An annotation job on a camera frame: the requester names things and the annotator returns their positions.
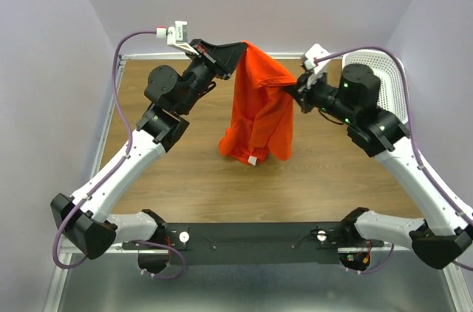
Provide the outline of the orange t-shirt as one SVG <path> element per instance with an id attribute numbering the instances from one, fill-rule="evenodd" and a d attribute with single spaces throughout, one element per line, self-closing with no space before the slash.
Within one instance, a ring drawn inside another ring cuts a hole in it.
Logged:
<path id="1" fill-rule="evenodd" d="M 246 41 L 236 68 L 231 122 L 220 140 L 222 156 L 253 166 L 269 155 L 289 160 L 293 143 L 293 98 L 285 87 L 293 74 L 260 48 Z"/>

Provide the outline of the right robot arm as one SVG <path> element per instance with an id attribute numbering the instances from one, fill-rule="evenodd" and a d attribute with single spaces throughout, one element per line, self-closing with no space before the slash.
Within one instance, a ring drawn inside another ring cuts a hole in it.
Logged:
<path id="1" fill-rule="evenodd" d="M 422 213 L 418 219 L 357 208 L 341 222 L 341 241 L 350 247 L 371 240 L 411 249 L 431 268 L 443 269 L 472 245 L 472 207 L 430 172 L 405 121 L 379 106 L 381 79 L 366 64 L 343 66 L 339 85 L 314 67 L 284 88 L 303 112 L 317 108 L 347 127 L 350 140 L 400 183 Z"/>

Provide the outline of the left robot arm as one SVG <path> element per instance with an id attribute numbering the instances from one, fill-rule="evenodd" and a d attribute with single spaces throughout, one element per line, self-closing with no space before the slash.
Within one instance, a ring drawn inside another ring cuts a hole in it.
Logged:
<path id="1" fill-rule="evenodd" d="M 163 243 L 163 220 L 150 210 L 116 215 L 112 209 L 130 185 L 177 143 L 187 130 L 184 118 L 195 103 L 228 80 L 244 55 L 244 42 L 190 43 L 193 53 L 183 73 L 169 65 L 155 67 L 144 95 L 150 105 L 115 156 L 88 183 L 70 196 L 58 194 L 51 209 L 58 230 L 89 260 L 116 243 L 140 241 L 155 249 Z"/>

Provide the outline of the white perforated plastic basket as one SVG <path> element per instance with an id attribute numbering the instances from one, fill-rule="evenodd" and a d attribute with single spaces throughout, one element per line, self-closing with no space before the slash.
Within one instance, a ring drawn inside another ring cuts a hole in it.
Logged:
<path id="1" fill-rule="evenodd" d="M 342 56 L 342 66 L 364 64 L 371 68 L 381 81 L 378 105 L 390 111 L 406 124 L 408 113 L 404 96 L 403 78 L 396 63 L 384 52 L 362 49 Z"/>

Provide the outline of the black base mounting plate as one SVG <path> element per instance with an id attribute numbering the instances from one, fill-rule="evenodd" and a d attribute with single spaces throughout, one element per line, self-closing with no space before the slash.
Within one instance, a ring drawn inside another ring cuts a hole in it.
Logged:
<path id="1" fill-rule="evenodd" d="M 338 250 L 366 240 L 340 222 L 166 223 L 150 239 L 178 250 L 193 265 L 339 263 Z"/>

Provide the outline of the aluminium frame rail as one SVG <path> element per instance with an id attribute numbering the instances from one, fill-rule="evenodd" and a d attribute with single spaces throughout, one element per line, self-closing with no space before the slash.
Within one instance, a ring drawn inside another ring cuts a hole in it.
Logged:
<path id="1" fill-rule="evenodd" d="M 303 74 L 294 78 L 269 55 L 243 44 L 191 57 L 183 74 L 163 65 L 153 69 L 145 90 L 150 106 L 124 147 L 71 195 L 58 194 L 51 209 L 58 237 L 67 238 L 88 260 L 115 244 L 161 248 L 170 260 L 187 265 L 342 263 L 358 274 L 367 264 L 340 248 L 389 243 L 412 250 L 428 266 L 454 264 L 472 244 L 472 208 L 456 196 L 423 159 L 410 118 L 406 73 L 401 61 L 379 47 L 340 52 L 340 83 L 327 83 L 331 55 L 321 47 L 303 55 Z M 167 223 L 153 211 L 114 215 L 112 209 L 130 185 L 181 138 L 185 116 L 210 92 L 215 78 L 238 72 L 252 89 L 276 94 L 275 119 L 249 128 L 244 156 L 266 148 L 286 155 L 292 133 L 292 105 L 319 109 L 347 127 L 352 142 L 375 158 L 401 184 L 422 212 L 420 219 L 357 208 L 339 222 L 326 223 Z"/>

